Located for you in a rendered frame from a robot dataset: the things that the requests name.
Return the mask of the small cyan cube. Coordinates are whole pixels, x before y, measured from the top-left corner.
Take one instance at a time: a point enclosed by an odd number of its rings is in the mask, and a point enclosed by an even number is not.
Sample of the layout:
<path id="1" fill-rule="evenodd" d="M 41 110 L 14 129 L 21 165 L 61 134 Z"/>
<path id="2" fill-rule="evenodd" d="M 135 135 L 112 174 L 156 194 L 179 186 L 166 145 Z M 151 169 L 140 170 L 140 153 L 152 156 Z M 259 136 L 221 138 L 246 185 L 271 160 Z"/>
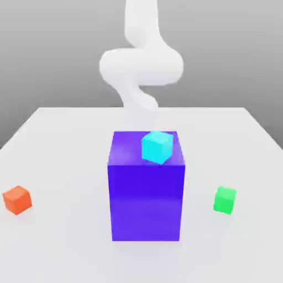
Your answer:
<path id="1" fill-rule="evenodd" d="M 169 133 L 152 131 L 141 140 L 141 158 L 163 164 L 172 156 L 174 136 Z"/>

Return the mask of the large purple box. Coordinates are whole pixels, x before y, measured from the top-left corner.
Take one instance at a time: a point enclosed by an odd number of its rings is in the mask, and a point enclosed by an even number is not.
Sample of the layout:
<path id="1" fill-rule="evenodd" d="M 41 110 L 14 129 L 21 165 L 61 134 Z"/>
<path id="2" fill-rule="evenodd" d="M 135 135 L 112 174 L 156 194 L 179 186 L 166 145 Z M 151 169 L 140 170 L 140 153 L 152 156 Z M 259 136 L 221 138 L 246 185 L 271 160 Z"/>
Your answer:
<path id="1" fill-rule="evenodd" d="M 185 161 L 177 132 L 162 165 L 142 159 L 146 132 L 113 133 L 107 171 L 113 241 L 180 239 Z"/>

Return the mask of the small orange cube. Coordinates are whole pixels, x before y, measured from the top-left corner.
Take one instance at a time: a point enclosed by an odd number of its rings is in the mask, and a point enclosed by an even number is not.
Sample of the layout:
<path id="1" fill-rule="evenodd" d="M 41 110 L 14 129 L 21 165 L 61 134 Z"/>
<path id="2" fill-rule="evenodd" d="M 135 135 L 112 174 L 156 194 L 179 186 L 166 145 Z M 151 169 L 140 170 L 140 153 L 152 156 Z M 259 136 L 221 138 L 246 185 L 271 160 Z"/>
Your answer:
<path id="1" fill-rule="evenodd" d="M 2 193 L 2 196 L 6 209 L 15 215 L 19 215 L 32 206 L 30 192 L 21 186 Z"/>

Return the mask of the small green cube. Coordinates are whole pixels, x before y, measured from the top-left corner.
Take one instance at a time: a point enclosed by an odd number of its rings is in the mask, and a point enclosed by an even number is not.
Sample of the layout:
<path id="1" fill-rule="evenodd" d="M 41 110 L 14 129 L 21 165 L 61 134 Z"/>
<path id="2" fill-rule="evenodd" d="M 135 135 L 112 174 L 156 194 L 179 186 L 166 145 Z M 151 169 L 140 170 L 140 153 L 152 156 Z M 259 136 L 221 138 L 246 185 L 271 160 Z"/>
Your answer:
<path id="1" fill-rule="evenodd" d="M 237 191 L 232 188 L 219 186 L 214 198 L 213 209 L 231 215 Z"/>

